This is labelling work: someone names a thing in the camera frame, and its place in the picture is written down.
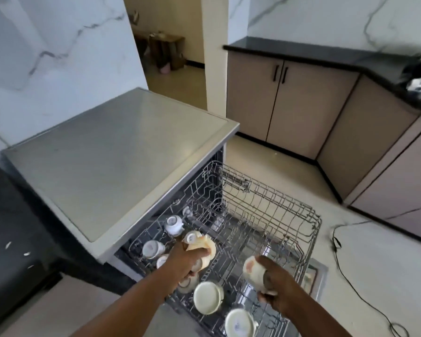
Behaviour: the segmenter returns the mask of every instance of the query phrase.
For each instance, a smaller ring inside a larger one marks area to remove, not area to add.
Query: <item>person's left hand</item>
[[[194,275],[190,270],[192,269],[195,262],[210,254],[208,249],[192,249],[186,251],[188,244],[184,242],[177,242],[168,255],[168,259],[161,266],[160,269],[165,267],[168,270],[168,274],[174,278],[174,282],[178,284],[181,280],[189,275]]]

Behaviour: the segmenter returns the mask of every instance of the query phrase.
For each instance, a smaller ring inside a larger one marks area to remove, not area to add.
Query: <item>black cable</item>
[[[399,216],[403,216],[405,214],[409,214],[412,212],[416,212],[418,210],[421,210],[420,208],[416,208],[416,209],[412,209],[412,210],[408,210],[404,213],[401,213],[399,215],[394,215],[394,216],[390,216],[385,218],[385,220],[390,220],[390,219],[396,219]],[[349,286],[351,286],[351,288],[354,290],[354,292],[356,293],[356,295],[364,302],[366,303],[369,307],[371,307],[372,309],[376,310],[377,312],[379,312],[382,316],[385,317],[385,319],[388,321],[388,329],[390,330],[391,334],[394,337],[410,337],[409,331],[402,325],[399,323],[395,323],[390,321],[390,319],[387,317],[387,315],[385,313],[383,313],[382,311],[380,311],[378,308],[372,306],[369,302],[367,302],[366,300],[363,299],[363,297],[359,294],[359,292],[357,292],[357,290],[354,288],[354,286],[352,285],[352,283],[348,280],[348,278],[345,276],[345,274],[343,273],[341,267],[340,267],[340,262],[338,261],[338,256],[337,256],[337,251],[339,249],[342,248],[342,244],[340,243],[340,240],[337,239],[337,237],[335,236],[335,231],[337,230],[337,228],[340,227],[348,227],[348,226],[356,226],[356,225],[363,225],[364,223],[369,223],[372,222],[371,220],[368,221],[362,221],[362,222],[357,222],[357,223],[345,223],[343,225],[337,225],[334,227],[334,230],[332,231],[332,250],[334,252],[334,256],[335,256],[335,262],[337,263],[337,268],[340,271],[340,273],[342,274],[343,278],[345,278],[345,280],[347,281],[347,283],[349,284]],[[402,330],[404,330],[404,335],[399,334],[399,332],[396,330],[395,327],[400,327]]]

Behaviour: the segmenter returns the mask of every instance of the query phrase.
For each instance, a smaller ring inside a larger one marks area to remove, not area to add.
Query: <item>tile floor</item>
[[[226,163],[314,207],[323,224],[312,257],[329,268],[322,306],[355,337],[389,337],[386,320],[349,288],[330,248],[331,227],[364,218],[336,203],[314,166],[289,156],[236,136],[227,144]],[[359,292],[392,321],[403,324],[412,337],[421,336],[421,243],[371,223],[341,228],[337,236],[343,244],[340,264]],[[2,336],[68,336],[115,299],[91,285],[64,279],[42,298],[43,304],[32,311],[36,303]],[[160,309],[147,336],[162,337],[157,326],[170,314]],[[165,335],[181,335],[182,322]]]
[[[160,74],[156,66],[147,65],[145,77],[150,91],[207,110],[204,69],[185,66],[169,74]]]

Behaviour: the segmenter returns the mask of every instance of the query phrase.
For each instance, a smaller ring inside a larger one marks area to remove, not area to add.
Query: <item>brown cabinet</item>
[[[226,116],[240,123],[240,132],[267,139],[282,65],[281,59],[229,52]]]
[[[285,61],[267,142],[315,159],[357,77]]]
[[[317,158],[342,199],[419,114],[375,82],[361,77]]]
[[[352,206],[421,236],[421,136]]]

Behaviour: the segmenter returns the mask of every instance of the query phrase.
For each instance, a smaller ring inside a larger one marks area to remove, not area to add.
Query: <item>upper dish rack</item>
[[[212,336],[225,335],[225,315],[234,305],[243,305],[252,313],[259,323],[257,336],[281,336],[288,320],[259,303],[255,291],[242,277],[242,267],[251,255],[267,255],[301,283],[321,226],[321,218],[312,207],[212,161],[180,199],[133,237],[128,252],[145,275],[155,269],[155,260],[142,257],[143,244],[157,240],[169,250],[175,242],[163,228],[171,215],[181,216],[185,232],[200,231],[214,240],[217,254],[200,272],[200,280],[219,282],[225,299],[222,308],[209,316],[194,308],[192,293],[175,291],[170,301],[185,309]]]

